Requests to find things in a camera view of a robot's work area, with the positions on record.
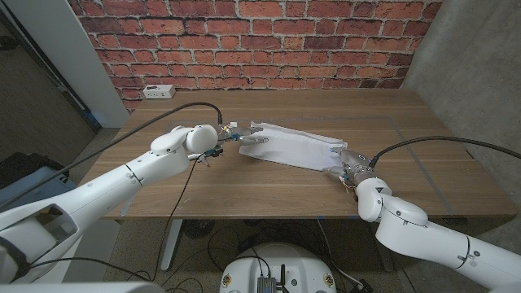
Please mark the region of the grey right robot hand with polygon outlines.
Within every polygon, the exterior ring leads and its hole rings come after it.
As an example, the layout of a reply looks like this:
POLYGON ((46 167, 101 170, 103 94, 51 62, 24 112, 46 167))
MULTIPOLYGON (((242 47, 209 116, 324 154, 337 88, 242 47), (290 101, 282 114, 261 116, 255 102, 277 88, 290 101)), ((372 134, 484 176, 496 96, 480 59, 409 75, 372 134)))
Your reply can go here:
POLYGON ((350 181, 354 186, 358 186, 362 181, 376 177, 370 167, 370 160, 364 155, 349 150, 346 147, 333 147, 331 152, 340 156, 341 165, 326 167, 322 171, 332 174, 343 183, 350 181))

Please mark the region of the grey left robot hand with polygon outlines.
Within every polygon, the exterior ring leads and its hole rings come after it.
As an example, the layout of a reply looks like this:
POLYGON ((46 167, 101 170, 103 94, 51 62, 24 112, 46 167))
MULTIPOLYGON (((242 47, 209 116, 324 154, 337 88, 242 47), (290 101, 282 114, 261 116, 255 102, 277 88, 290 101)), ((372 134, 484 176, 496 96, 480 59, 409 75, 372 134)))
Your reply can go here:
POLYGON ((228 125, 221 125, 221 132, 217 135, 217 145, 224 142, 238 142, 241 146, 266 143, 267 137, 255 136, 254 133, 261 132, 262 127, 240 127, 235 122, 228 125))

